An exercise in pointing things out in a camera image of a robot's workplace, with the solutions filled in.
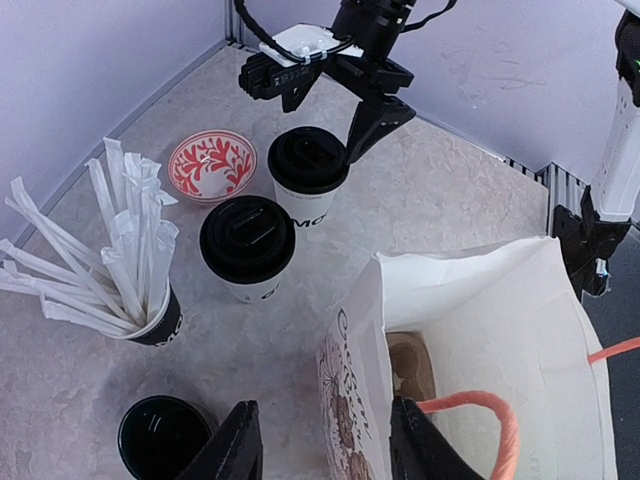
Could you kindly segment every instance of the cable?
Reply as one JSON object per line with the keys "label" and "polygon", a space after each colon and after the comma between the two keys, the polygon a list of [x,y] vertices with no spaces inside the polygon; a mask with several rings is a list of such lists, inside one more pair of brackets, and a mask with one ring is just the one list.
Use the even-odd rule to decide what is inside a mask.
{"label": "cable", "polygon": [[419,22],[411,23],[409,25],[405,25],[404,29],[402,30],[402,33],[411,32],[413,30],[418,30],[418,29],[424,27],[427,24],[427,22],[430,22],[434,18],[438,18],[443,13],[447,13],[449,10],[451,10],[455,6],[457,1],[458,0],[449,0],[449,2],[447,3],[447,6],[444,7],[442,10],[440,10],[439,12],[432,13],[431,15],[429,15],[428,17],[422,19]]}
{"label": "cable", "polygon": [[327,58],[327,56],[333,55],[333,54],[336,54],[336,53],[340,53],[343,50],[346,50],[347,48],[349,48],[351,45],[353,45],[353,42],[354,42],[353,36],[347,35],[346,37],[344,37],[341,40],[342,43],[340,45],[338,45],[336,47],[333,47],[333,48],[330,48],[326,52],[314,53],[313,55],[310,55],[309,57],[299,57],[299,56],[291,53],[289,50],[281,47],[278,44],[278,42],[276,42],[271,37],[271,35],[269,35],[258,24],[258,22],[256,22],[254,20],[254,18],[249,14],[249,11],[247,10],[247,7],[245,6],[244,0],[233,0],[233,3],[235,5],[235,7],[236,7],[236,11],[238,12],[238,15],[240,15],[240,18],[245,23],[247,28],[249,28],[249,30],[251,30],[251,32],[256,37],[258,37],[258,39],[261,42],[263,42],[268,47],[271,47],[272,49],[274,49],[276,52],[278,52],[280,55],[282,55],[287,60],[290,60],[290,61],[292,61],[294,63],[313,63],[313,62],[317,62],[319,60],[325,60]]}

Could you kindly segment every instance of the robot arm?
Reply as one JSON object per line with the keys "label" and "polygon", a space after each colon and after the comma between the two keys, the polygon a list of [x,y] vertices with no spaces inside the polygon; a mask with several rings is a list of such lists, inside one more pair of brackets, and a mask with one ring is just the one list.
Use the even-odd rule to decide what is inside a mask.
{"label": "robot arm", "polygon": [[584,192],[577,215],[558,205],[552,234],[560,239],[576,294],[602,295],[607,262],[631,228],[640,192],[640,0],[618,0],[629,8],[616,31],[619,74],[616,110],[601,166]]}
{"label": "robot arm", "polygon": [[[361,99],[347,141],[347,163],[352,164],[416,115],[395,96],[413,80],[411,72],[387,58],[398,36],[422,28],[453,8],[457,0],[449,0],[443,10],[414,24],[407,24],[407,19],[416,0],[342,0],[331,32],[336,39],[344,39],[343,43],[307,57],[283,49],[250,17],[244,0],[234,2],[245,24],[269,47],[263,49],[269,55],[253,55],[240,73],[240,87],[254,99],[282,96],[283,111],[292,112],[322,73]],[[361,49],[360,57],[336,51],[344,51],[352,44]],[[277,55],[284,57],[282,62],[276,61]]]}

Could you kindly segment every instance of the black lid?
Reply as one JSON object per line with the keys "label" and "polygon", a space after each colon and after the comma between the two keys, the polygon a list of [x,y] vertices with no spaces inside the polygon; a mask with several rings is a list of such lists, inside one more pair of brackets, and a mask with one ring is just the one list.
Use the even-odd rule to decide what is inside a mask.
{"label": "black lid", "polygon": [[283,133],[269,149],[269,171],[294,192],[320,194],[338,188],[349,174],[346,149],[334,135],[316,127]]}
{"label": "black lid", "polygon": [[268,280],[289,264],[295,229],[287,212],[268,198],[241,196],[221,203],[200,230],[204,261],[232,283]]}

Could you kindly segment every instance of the white wall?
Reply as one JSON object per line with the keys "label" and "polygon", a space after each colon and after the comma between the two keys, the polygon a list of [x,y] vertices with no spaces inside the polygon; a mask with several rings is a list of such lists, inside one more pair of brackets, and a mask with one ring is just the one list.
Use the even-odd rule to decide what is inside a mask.
{"label": "white wall", "polygon": [[[2,2],[0,199],[22,175],[42,205],[104,135],[223,38],[223,0]],[[0,206],[0,238],[24,226]]]}
{"label": "white wall", "polygon": [[[418,0],[410,21],[445,3]],[[247,4],[274,34],[330,26],[340,1]],[[613,118],[622,12],[613,0],[460,0],[391,57],[416,74],[403,98],[425,117],[534,170],[555,162],[591,181]]]}

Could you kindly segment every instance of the printed logo on cup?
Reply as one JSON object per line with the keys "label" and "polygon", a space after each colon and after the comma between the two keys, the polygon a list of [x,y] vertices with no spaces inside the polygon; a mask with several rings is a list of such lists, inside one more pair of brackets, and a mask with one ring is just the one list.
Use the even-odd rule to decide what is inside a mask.
{"label": "printed logo on cup", "polygon": [[295,218],[292,220],[296,227],[309,228],[309,227],[315,227],[316,225],[318,225],[320,222],[322,222],[322,220],[324,220],[324,217],[326,216],[327,214],[325,213],[324,215],[320,215],[315,220],[304,220],[302,222],[298,222]]}

